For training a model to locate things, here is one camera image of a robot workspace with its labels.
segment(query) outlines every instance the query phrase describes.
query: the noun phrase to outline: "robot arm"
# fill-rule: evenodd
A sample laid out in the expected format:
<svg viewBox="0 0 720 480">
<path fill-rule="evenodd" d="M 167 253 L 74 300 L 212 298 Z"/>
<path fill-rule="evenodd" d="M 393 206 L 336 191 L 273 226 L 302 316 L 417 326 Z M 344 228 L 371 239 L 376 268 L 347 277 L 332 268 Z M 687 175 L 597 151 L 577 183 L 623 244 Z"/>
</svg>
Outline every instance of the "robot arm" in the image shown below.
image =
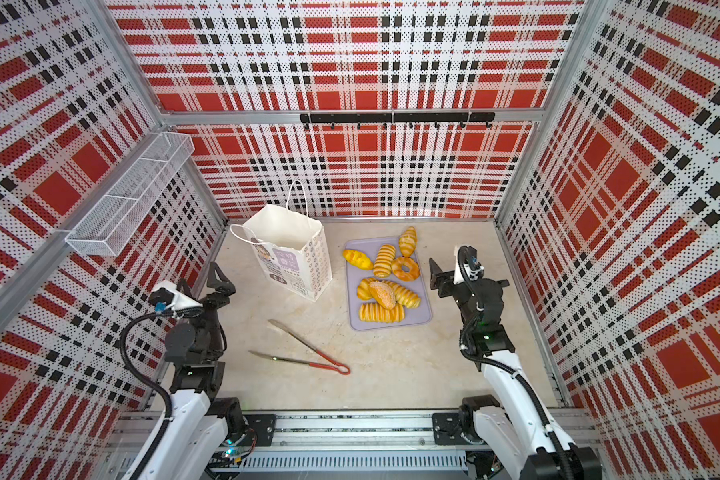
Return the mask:
<svg viewBox="0 0 720 480">
<path fill-rule="evenodd" d="M 454 253 L 451 272 L 444 273 L 430 259 L 430 288 L 455 299 L 463 323 L 461 354 L 475 362 L 499 397 L 498 402 L 492 396 L 464 399 L 461 437 L 473 444 L 485 441 L 512 479 L 600 480 L 597 456 L 591 448 L 576 447 L 538 399 L 500 324 L 502 288 L 509 282 L 483 278 L 484 268 L 471 246 L 459 246 Z"/>
<path fill-rule="evenodd" d="M 224 374 L 219 362 L 226 349 L 226 339 L 219 324 L 217 310 L 230 302 L 234 285 L 218 265 L 211 263 L 208 287 L 214 292 L 195 300 L 184 280 L 177 284 L 163 281 L 155 285 L 149 303 L 154 316 L 186 316 L 166 335 L 166 361 L 176 366 L 170 394 L 153 382 L 151 385 L 166 399 L 166 410 L 155 425 L 134 463 L 128 468 L 126 480 L 182 479 L 197 480 L 209 458 L 230 433 L 244 433 L 242 412 L 236 398 L 216 398 Z M 120 353 L 126 368 L 136 378 L 144 376 L 127 359 L 128 330 L 120 338 Z"/>
</svg>

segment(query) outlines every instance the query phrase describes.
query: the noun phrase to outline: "bread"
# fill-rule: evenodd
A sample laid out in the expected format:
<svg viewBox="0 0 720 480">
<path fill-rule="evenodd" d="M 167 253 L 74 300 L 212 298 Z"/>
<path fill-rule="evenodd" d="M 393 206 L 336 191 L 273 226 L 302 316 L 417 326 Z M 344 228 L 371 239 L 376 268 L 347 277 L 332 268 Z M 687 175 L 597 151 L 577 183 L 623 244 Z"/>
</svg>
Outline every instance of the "bread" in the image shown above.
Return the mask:
<svg viewBox="0 0 720 480">
<path fill-rule="evenodd" d="M 378 249 L 376 262 L 373 264 L 373 274 L 378 278 L 388 277 L 392 273 L 392 261 L 397 252 L 394 245 L 382 245 L 382 248 Z"/>
<path fill-rule="evenodd" d="M 392 288 L 386 283 L 371 282 L 368 284 L 368 291 L 376 302 L 387 310 L 392 310 L 396 300 Z"/>
<path fill-rule="evenodd" d="M 360 280 L 360 285 L 358 285 L 358 298 L 360 300 L 370 300 L 371 298 L 373 298 L 373 296 L 371 296 L 370 290 L 368 290 L 368 284 L 375 281 L 376 279 L 373 277 Z"/>
<path fill-rule="evenodd" d="M 356 266 L 360 270 L 370 270 L 373 268 L 373 263 L 368 255 L 357 250 L 344 250 L 344 258 L 350 265 Z"/>
<path fill-rule="evenodd" d="M 408 272 L 403 271 L 403 265 L 408 268 Z M 418 264 L 412 258 L 399 256 L 392 262 L 392 273 L 403 282 L 412 282 L 416 280 L 422 272 L 418 269 Z"/>
<path fill-rule="evenodd" d="M 398 242 L 400 244 L 400 253 L 403 254 L 403 256 L 411 256 L 413 251 L 416 250 L 416 241 L 416 229 L 409 226 L 405 232 L 403 232 L 403 235 L 400 236 L 400 241 Z"/>
<path fill-rule="evenodd" d="M 401 305 L 406 306 L 407 308 L 418 308 L 418 306 L 422 304 L 422 299 L 403 285 L 395 283 L 391 280 L 382 280 L 382 282 L 392 288 L 392 291 L 394 292 L 394 299 Z"/>
<path fill-rule="evenodd" d="M 359 315 L 363 322 L 397 323 L 404 320 L 405 309 L 399 303 L 395 303 L 392 310 L 387 310 L 378 303 L 363 303 L 360 305 Z"/>
</svg>

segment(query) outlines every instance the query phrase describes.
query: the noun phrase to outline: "perforated panel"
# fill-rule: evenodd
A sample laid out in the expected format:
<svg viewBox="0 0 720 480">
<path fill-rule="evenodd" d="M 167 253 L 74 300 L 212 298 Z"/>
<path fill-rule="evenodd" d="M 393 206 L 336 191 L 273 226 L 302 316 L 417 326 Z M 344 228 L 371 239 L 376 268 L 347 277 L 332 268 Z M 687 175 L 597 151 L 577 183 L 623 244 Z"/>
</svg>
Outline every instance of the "perforated panel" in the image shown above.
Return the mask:
<svg viewBox="0 0 720 480">
<path fill-rule="evenodd" d="M 192 126 L 197 163 L 231 218 L 285 204 L 307 188 L 310 214 L 491 217 L 530 134 L 530 122 Z M 305 205 L 301 191 L 292 203 Z"/>
<path fill-rule="evenodd" d="M 0 2 L 0 287 L 152 126 L 77 2 Z"/>
<path fill-rule="evenodd" d="M 179 173 L 121 255 L 72 254 L 50 274 L 0 336 L 0 478 L 91 473 L 120 411 L 144 396 L 120 360 L 120 330 L 150 311 L 156 282 L 194 284 L 219 232 Z M 169 327 L 133 330 L 128 351 L 148 376 Z"/>
<path fill-rule="evenodd" d="M 624 478 L 720 477 L 720 2 L 615 2 L 507 233 Z"/>
<path fill-rule="evenodd" d="M 584 0 L 106 0 L 165 110 L 539 107 Z"/>
</svg>

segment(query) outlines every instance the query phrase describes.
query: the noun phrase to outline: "purple tray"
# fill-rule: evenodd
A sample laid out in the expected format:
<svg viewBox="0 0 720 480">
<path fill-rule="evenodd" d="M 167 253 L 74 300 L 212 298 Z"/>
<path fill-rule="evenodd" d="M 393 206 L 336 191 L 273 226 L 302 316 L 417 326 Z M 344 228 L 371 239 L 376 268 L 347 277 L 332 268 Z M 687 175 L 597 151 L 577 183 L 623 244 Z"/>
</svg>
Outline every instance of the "purple tray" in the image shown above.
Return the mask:
<svg viewBox="0 0 720 480">
<path fill-rule="evenodd" d="M 376 254 L 378 249 L 384 244 L 391 244 L 397 246 L 399 236 L 387 236 L 385 238 L 366 238 L 363 240 L 350 240 L 344 246 L 346 250 L 360 250 L 364 254 L 368 255 L 371 261 L 376 260 Z M 397 256 L 400 256 L 400 249 L 396 248 Z M 381 280 L 392 280 L 395 283 L 400 283 L 405 288 L 412 290 L 416 295 L 422 299 L 422 304 L 418 308 L 407 308 L 405 307 L 405 320 L 397 323 L 375 323 L 375 322 L 363 322 L 360 320 L 358 312 L 360 311 L 360 305 L 363 302 L 358 298 L 357 288 L 360 281 L 364 278 L 373 276 L 372 270 L 360 270 L 356 266 L 352 266 L 347 262 L 347 297 L 349 299 L 349 325 L 356 331 L 364 330 L 378 330 L 383 328 L 389 328 L 391 326 L 408 326 L 408 325 L 421 325 L 432 320 L 432 310 L 429 308 L 429 300 L 427 299 L 427 285 L 424 282 L 426 273 L 424 272 L 424 266 L 418 261 L 416 252 L 414 251 L 411 258 L 418 264 L 418 268 L 422 274 L 413 282 L 403 282 L 394 274 L 391 274 L 387 278 Z"/>
</svg>

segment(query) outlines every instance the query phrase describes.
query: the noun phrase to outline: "paper bag handle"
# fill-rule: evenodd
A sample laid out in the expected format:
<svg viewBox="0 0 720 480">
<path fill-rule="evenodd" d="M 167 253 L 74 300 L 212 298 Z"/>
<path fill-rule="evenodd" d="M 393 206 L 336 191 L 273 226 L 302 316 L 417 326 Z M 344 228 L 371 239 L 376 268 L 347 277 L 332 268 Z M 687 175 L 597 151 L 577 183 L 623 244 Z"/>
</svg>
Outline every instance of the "paper bag handle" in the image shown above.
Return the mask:
<svg viewBox="0 0 720 480">
<path fill-rule="evenodd" d="M 307 191 L 301 180 L 294 180 L 293 182 L 291 182 L 291 187 L 288 188 L 288 197 L 286 197 L 286 208 L 288 208 L 288 204 L 291 202 L 291 193 L 293 192 L 293 187 L 296 185 L 296 182 L 298 182 L 304 189 L 304 205 L 306 205 L 307 216 L 309 216 L 309 202 L 307 200 Z"/>
<path fill-rule="evenodd" d="M 238 236 L 238 234 L 236 234 L 236 233 L 234 232 L 234 230 L 232 230 L 232 227 L 233 227 L 233 226 L 242 226 L 242 225 L 230 224 L 230 233 L 231 233 L 232 235 L 236 236 L 238 240 L 242 240 L 243 242 L 245 242 L 245 243 L 247 243 L 247 244 L 251 244 L 251 245 L 263 245 L 263 244 L 265 243 L 265 242 L 251 242 L 250 240 L 246 240 L 246 239 L 242 238 L 241 236 Z"/>
<path fill-rule="evenodd" d="M 291 193 L 293 192 L 293 187 L 296 185 L 296 182 L 298 182 L 298 183 L 302 186 L 302 188 L 304 188 L 304 184 L 302 183 L 301 180 L 294 180 L 293 182 L 291 182 L 291 187 L 288 188 L 288 197 L 286 197 L 286 208 L 288 208 L 288 204 L 289 204 L 290 201 L 291 201 Z M 307 198 L 307 196 L 306 196 L 306 191 L 305 191 L 305 193 L 304 193 L 304 199 L 306 200 L 306 198 Z M 307 216 L 309 216 L 309 202 L 305 201 L 304 203 L 305 203 L 305 205 L 306 205 Z M 232 227 L 233 227 L 233 226 L 242 226 L 242 225 L 230 224 L 230 233 L 231 233 L 232 235 L 234 235 L 235 237 L 237 237 L 238 240 L 242 240 L 243 242 L 246 242 L 247 244 L 251 244 L 251 245 L 263 245 L 263 244 L 266 243 L 266 242 L 258 242 L 258 243 L 257 243 L 257 242 L 251 242 L 250 240 L 246 240 L 246 239 L 242 238 L 241 236 L 239 236 L 238 234 L 236 234 L 236 233 L 232 230 Z"/>
</svg>

